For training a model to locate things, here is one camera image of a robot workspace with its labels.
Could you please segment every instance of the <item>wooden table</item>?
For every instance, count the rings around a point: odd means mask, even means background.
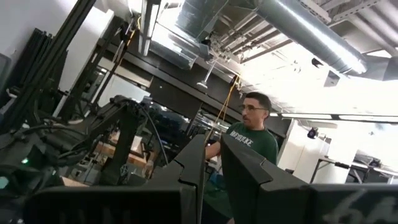
[[[100,152],[103,154],[106,154],[107,156],[109,156],[110,158],[113,157],[113,154],[115,152],[115,147],[111,146],[110,144],[103,144],[102,142],[98,143],[95,151],[96,152]],[[145,165],[147,164],[147,161],[145,158],[141,158],[139,156],[135,156],[133,154],[129,154],[129,158],[127,159],[127,161],[131,164],[137,165],[139,167],[145,167]]]
[[[66,177],[62,177],[63,183],[65,184],[65,186],[67,187],[88,187],[85,184],[82,184],[80,182],[77,182],[75,180],[71,180],[69,178]]]

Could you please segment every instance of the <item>metal rod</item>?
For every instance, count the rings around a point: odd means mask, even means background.
[[[398,45],[398,31],[396,31],[395,27],[390,26],[375,10],[367,8],[363,9],[359,14],[371,24],[374,24],[374,27],[388,39],[392,40],[395,46]]]
[[[239,54],[241,52],[244,52],[247,49],[253,49],[257,46],[261,46],[261,45],[265,44],[268,40],[271,40],[272,38],[277,37],[279,34],[280,34],[280,32],[278,30],[274,30],[270,34],[267,34],[265,37],[258,39],[249,45],[244,46],[241,50],[234,52],[234,53]]]
[[[207,82],[207,79],[209,79],[211,71],[213,71],[214,66],[216,65],[217,62],[213,62],[213,64],[211,65],[211,67],[209,68],[209,70],[207,71],[206,77],[204,79],[205,83]]]
[[[255,23],[251,24],[248,28],[242,30],[239,32],[239,35],[233,35],[230,39],[228,39],[226,42],[223,42],[222,48],[225,49],[235,43],[240,37],[244,37],[245,35],[248,35],[250,32],[252,32],[255,28],[259,27],[261,24],[265,23],[263,20],[258,20]]]
[[[240,44],[233,47],[231,49],[231,52],[237,52],[237,51],[241,50],[244,46],[249,44],[250,42],[257,40],[258,38],[264,37],[265,35],[268,35],[268,34],[274,32],[275,30],[276,30],[275,27],[268,25],[265,28],[261,29],[259,32],[256,32],[255,34],[253,34],[251,37],[247,37],[245,41],[243,41]]]
[[[351,15],[348,19],[354,26],[356,26],[358,29],[363,31],[365,34],[369,35],[372,39],[374,39],[381,47],[386,50],[389,54],[392,56],[397,56],[398,51],[391,45],[389,44],[382,36],[380,36],[372,27],[367,25],[361,18],[359,18],[357,15]]]
[[[252,21],[257,14],[255,12],[250,12],[244,19],[241,20],[238,24],[234,26],[234,28],[228,31],[225,35],[221,37],[221,43],[226,41],[231,35],[236,33],[238,30],[242,29],[248,22]]]
[[[250,56],[250,57],[248,57],[248,58],[243,59],[243,60],[241,61],[241,63],[246,63],[246,62],[248,62],[248,61],[250,61],[250,60],[253,60],[253,59],[258,58],[258,57],[260,57],[260,56],[263,56],[263,55],[265,55],[265,54],[271,53],[271,52],[273,52],[273,51],[275,51],[275,50],[278,50],[279,48],[284,47],[284,46],[286,46],[286,45],[288,45],[288,44],[290,44],[290,43],[292,43],[292,42],[293,42],[293,41],[290,40],[290,39],[289,39],[289,40],[286,40],[286,41],[283,41],[283,42],[280,43],[280,44],[277,44],[277,45],[275,45],[275,46],[273,46],[273,47],[270,47],[270,48],[268,48],[268,49],[263,50],[262,52],[259,52],[259,53],[255,54],[255,55],[253,55],[253,56]]]

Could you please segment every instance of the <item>ventilation duct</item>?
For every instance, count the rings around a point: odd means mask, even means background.
[[[161,24],[156,24],[150,51],[161,56],[170,63],[189,70],[200,54],[199,47],[194,40],[182,37]]]
[[[218,13],[228,1],[169,1],[161,11],[150,50],[182,69],[191,69],[198,57],[210,60],[208,37]]]
[[[296,0],[231,0],[230,4],[256,11],[269,24],[305,47],[335,72],[360,75],[364,57]]]
[[[185,0],[175,25],[198,41],[205,39],[213,30],[218,13],[228,0]]]
[[[364,58],[368,63],[368,70],[363,74],[351,76],[378,81],[398,80],[398,57],[385,58],[366,55]],[[324,87],[337,86],[339,80],[339,76],[329,72]]]

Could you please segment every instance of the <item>man's arm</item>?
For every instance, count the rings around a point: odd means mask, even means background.
[[[207,160],[217,156],[217,154],[220,153],[221,145],[219,142],[216,142],[210,146],[207,146],[205,149],[206,149],[206,160]]]

